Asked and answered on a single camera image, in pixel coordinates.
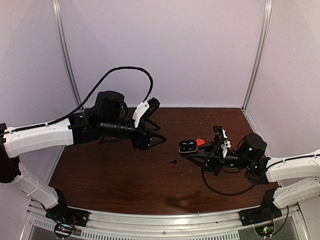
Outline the red earbud charging case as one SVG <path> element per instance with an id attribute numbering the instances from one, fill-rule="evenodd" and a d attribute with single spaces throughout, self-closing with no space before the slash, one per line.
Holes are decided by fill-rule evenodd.
<path id="1" fill-rule="evenodd" d="M 206 141 L 202 138 L 197 138 L 195 141 L 197 143 L 197 147 L 203 146 L 206 143 Z"/>

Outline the black earbud charging case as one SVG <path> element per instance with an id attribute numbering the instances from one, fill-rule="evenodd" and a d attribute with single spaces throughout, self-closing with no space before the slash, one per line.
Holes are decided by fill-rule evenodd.
<path id="1" fill-rule="evenodd" d="M 194 153 L 198 150 L 198 143 L 195 140 L 188 139 L 180 141 L 178 146 L 180 153 Z"/>

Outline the black earbud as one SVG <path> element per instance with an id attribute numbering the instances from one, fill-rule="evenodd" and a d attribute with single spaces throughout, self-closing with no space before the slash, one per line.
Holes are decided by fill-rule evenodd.
<path id="1" fill-rule="evenodd" d="M 169 161 L 171 164 L 176 164 L 177 163 L 177 160 L 176 159 L 172 159 Z"/>

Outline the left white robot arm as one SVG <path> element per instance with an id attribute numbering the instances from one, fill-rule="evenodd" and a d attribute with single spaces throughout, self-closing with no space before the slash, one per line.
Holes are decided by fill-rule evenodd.
<path id="1" fill-rule="evenodd" d="M 131 140 L 135 149 L 145 151 L 163 144 L 167 138 L 159 134 L 161 129 L 150 120 L 159 108 L 156 98 L 141 102 L 133 116 L 121 117 L 121 111 L 128 112 L 123 94 L 116 91 L 101 91 L 97 94 L 93 107 L 82 112 L 71 113 L 56 123 L 41 123 L 19 128 L 0 129 L 0 181 L 11 183 L 25 194 L 39 201 L 61 222 L 72 218 L 64 196 L 58 190 L 44 184 L 21 164 L 21 154 L 55 146 L 81 145 L 98 141 L 105 137 Z"/>

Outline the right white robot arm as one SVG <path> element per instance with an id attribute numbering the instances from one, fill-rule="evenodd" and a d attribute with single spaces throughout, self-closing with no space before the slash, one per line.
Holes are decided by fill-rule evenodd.
<path id="1" fill-rule="evenodd" d="M 259 206 L 256 216 L 268 220 L 276 208 L 283 209 L 293 203 L 306 200 L 320 193 L 320 151 L 291 157 L 265 157 L 267 143 L 256 133 L 244 136 L 236 149 L 225 131 L 217 131 L 210 143 L 199 144 L 196 140 L 179 143 L 179 154 L 201 169 L 201 177 L 208 189 L 226 197 L 242 195 L 257 185 L 267 185 L 285 179 L 300 181 L 271 191 L 271 199 Z M 226 193 L 210 186 L 206 173 L 217 176 L 224 168 L 245 170 L 244 177 L 251 183 L 245 190 Z"/>

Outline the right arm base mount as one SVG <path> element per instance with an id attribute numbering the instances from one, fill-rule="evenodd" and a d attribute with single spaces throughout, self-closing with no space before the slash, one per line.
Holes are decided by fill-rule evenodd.
<path id="1" fill-rule="evenodd" d="M 289 206 L 287 205 L 284 222 L 281 226 L 276 226 L 275 219 L 282 216 L 282 211 L 273 203 L 275 191 L 276 188 L 267 190 L 262 198 L 260 206 L 241 210 L 239 212 L 242 226 L 256 225 L 254 227 L 255 233 L 264 239 L 270 239 L 278 234 L 289 218 Z"/>

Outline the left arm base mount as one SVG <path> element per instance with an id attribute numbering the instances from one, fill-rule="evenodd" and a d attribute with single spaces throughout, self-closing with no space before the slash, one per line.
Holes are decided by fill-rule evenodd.
<path id="1" fill-rule="evenodd" d="M 87 210 L 81 210 L 69 207 L 65 199 L 64 194 L 56 189 L 57 192 L 57 205 L 52 208 L 45 207 L 42 203 L 41 206 L 46 212 L 46 217 L 55 222 L 53 233 L 58 239 L 65 240 L 69 238 L 76 227 L 86 227 L 89 212 Z"/>

